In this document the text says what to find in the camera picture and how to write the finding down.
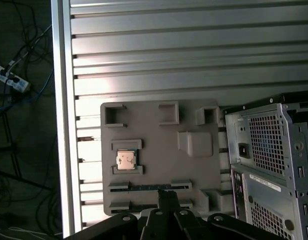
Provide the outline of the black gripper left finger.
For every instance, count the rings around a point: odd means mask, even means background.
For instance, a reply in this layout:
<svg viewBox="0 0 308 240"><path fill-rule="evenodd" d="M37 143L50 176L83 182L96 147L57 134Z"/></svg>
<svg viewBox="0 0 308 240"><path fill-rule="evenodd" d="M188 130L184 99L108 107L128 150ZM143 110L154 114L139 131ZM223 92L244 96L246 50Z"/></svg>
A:
<svg viewBox="0 0 308 240"><path fill-rule="evenodd" d="M146 224L131 213L119 213L66 237L66 240L150 240L165 239L173 199L172 191L158 190L158 208L149 211Z"/></svg>

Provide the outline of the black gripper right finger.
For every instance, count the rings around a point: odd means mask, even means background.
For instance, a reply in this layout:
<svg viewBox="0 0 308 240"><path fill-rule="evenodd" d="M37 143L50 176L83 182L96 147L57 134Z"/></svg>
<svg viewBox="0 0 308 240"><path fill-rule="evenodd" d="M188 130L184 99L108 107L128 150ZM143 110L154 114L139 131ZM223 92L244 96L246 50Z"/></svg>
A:
<svg viewBox="0 0 308 240"><path fill-rule="evenodd" d="M283 237L223 213L203 220L189 210L181 209L177 193L167 191L167 209L187 240L282 240Z"/></svg>

